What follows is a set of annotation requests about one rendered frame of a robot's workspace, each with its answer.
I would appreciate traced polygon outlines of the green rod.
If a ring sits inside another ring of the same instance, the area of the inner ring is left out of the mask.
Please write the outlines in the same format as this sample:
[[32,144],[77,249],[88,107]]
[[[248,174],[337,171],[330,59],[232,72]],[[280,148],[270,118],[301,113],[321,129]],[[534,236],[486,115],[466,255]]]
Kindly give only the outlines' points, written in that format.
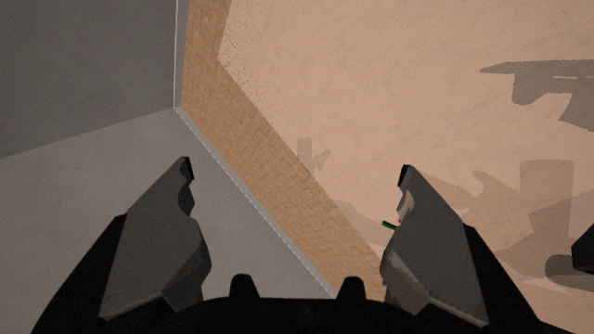
[[385,221],[382,222],[382,225],[384,225],[384,226],[386,226],[386,227],[388,227],[388,228],[390,228],[392,230],[395,230],[396,229],[396,226],[395,225],[392,225],[392,224],[390,224],[388,222],[385,222]]

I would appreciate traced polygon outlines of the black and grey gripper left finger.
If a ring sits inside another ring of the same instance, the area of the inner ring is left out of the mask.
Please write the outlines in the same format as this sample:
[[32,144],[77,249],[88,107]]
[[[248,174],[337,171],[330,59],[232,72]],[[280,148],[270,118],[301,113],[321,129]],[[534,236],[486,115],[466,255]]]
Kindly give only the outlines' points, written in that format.
[[31,334],[147,334],[202,302],[212,269],[179,158],[124,214],[115,216],[73,269]]

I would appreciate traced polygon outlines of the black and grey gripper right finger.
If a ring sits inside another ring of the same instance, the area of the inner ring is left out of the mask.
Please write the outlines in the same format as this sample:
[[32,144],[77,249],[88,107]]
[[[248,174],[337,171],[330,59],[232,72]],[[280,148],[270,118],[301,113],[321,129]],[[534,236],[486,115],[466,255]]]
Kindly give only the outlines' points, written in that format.
[[397,186],[401,224],[381,258],[384,302],[440,334],[547,334],[476,229],[414,166],[403,165]]

